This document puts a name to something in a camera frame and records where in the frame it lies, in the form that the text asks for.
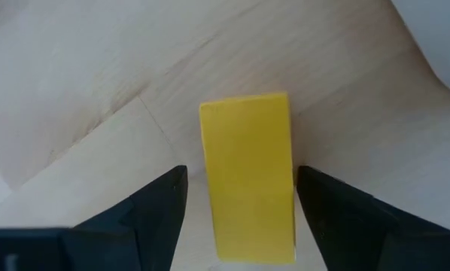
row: black plastic part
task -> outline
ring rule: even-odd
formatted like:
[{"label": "black plastic part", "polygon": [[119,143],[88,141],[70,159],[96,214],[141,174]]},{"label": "black plastic part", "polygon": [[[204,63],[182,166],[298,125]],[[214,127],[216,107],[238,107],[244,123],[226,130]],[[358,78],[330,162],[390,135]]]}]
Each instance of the black plastic part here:
[{"label": "black plastic part", "polygon": [[[428,260],[450,260],[450,230],[323,172],[299,167],[297,192],[329,271],[423,270]],[[398,264],[396,261],[406,262],[397,256],[398,251],[408,251],[422,262],[411,256],[408,264]]]},{"label": "black plastic part", "polygon": [[0,230],[0,270],[169,270],[187,185],[177,166],[72,229]]}]

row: yellow block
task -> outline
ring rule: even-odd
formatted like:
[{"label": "yellow block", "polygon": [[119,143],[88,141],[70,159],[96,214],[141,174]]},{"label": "yellow block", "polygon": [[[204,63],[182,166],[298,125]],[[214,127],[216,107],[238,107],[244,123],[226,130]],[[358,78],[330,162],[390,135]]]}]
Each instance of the yellow block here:
[{"label": "yellow block", "polygon": [[218,257],[293,263],[295,231],[286,93],[200,106]]}]

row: yellow rectangular object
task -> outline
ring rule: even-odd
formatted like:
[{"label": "yellow rectangular object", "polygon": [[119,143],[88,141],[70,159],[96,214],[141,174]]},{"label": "yellow rectangular object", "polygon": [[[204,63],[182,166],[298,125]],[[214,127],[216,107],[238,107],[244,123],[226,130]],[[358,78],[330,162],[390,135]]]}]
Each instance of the yellow rectangular object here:
[{"label": "yellow rectangular object", "polygon": [[287,94],[206,102],[200,121],[218,257],[293,263]]}]

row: wood grain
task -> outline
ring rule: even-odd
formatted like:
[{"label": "wood grain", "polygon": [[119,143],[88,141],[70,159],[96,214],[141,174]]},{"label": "wood grain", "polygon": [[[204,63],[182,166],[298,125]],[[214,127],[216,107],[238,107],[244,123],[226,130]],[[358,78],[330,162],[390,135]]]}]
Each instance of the wood grain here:
[{"label": "wood grain", "polygon": [[260,1],[0,1],[4,181],[24,184]]},{"label": "wood grain", "polygon": [[144,187],[179,161],[133,99],[0,204],[0,227],[74,226]]},{"label": "wood grain", "polygon": [[174,270],[325,270],[296,201],[297,262],[221,263],[203,101],[286,91],[294,164],[450,228],[450,90],[388,0],[0,1],[0,226],[72,226],[178,163]]},{"label": "wood grain", "polygon": [[413,46],[387,1],[267,0],[155,80],[141,99],[191,172],[202,101],[287,91],[300,112]]}]

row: light wood table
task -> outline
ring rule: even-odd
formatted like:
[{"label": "light wood table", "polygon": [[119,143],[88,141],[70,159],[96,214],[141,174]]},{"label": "light wood table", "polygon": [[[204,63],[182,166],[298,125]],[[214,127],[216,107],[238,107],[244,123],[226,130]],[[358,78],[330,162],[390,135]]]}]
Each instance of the light wood table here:
[{"label": "light wood table", "polygon": [[190,171],[176,270],[214,252],[200,102],[285,91],[293,160],[450,228],[450,91],[387,0],[0,1],[0,226],[72,226]]}]

